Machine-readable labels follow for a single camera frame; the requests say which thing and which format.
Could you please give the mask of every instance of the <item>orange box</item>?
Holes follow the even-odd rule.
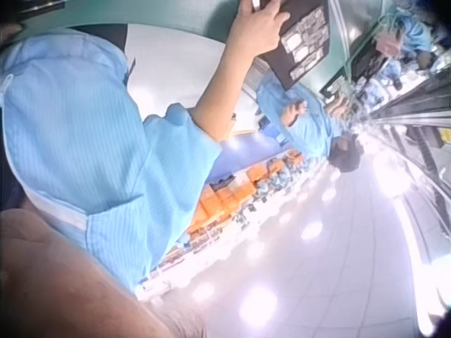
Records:
[[[247,170],[247,176],[252,182],[261,180],[268,174],[266,166],[264,164],[256,164]]]
[[[201,201],[201,204],[209,217],[213,217],[216,214],[224,211],[224,205],[216,195],[209,199]]]

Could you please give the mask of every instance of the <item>hair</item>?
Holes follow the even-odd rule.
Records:
[[[431,55],[431,59],[430,59],[428,65],[426,65],[425,67],[420,68],[420,70],[428,70],[428,69],[431,69],[431,67],[434,65],[434,63],[435,63],[435,62],[437,61],[437,59],[438,59],[438,57],[436,56],[436,54],[433,53],[432,51],[417,51],[417,57],[416,57],[417,60],[418,60],[418,56],[419,56],[420,54],[424,54],[424,53],[427,53],[427,54]]]
[[[351,136],[348,150],[343,150],[338,146],[334,146],[330,150],[329,163],[342,173],[350,173],[360,165],[362,150],[358,145],[357,137],[357,134]]]

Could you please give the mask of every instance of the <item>ceiling light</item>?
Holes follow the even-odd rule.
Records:
[[[240,307],[240,317],[252,327],[263,327],[276,312],[277,296],[264,287],[253,288]]]
[[[307,225],[304,229],[304,231],[302,231],[302,235],[301,238],[304,241],[309,241],[311,239],[317,238],[319,236],[319,234],[321,234],[321,231],[323,231],[323,223],[316,221],[313,223],[310,223],[309,225]]]
[[[192,293],[192,298],[196,302],[201,303],[211,298],[214,295],[214,292],[215,290],[212,283],[203,283],[194,290]]]

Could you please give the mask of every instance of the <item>person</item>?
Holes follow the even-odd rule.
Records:
[[[241,0],[218,68],[194,109],[141,121],[123,52],[75,30],[0,55],[8,164],[36,213],[133,292],[190,224],[255,56],[277,47],[280,0]]]
[[[407,13],[397,13],[395,24],[401,39],[401,53],[404,62],[413,60],[419,70],[432,67],[436,55],[432,52],[431,31],[414,16]]]
[[[304,154],[306,163],[313,158],[327,158],[342,173],[358,168],[357,137],[345,134],[340,122],[349,111],[342,96],[323,106],[300,83],[285,91],[269,72],[257,90],[257,101],[271,123]]]
[[[27,199],[0,222],[2,337],[206,337],[192,302],[176,292],[139,302]]]

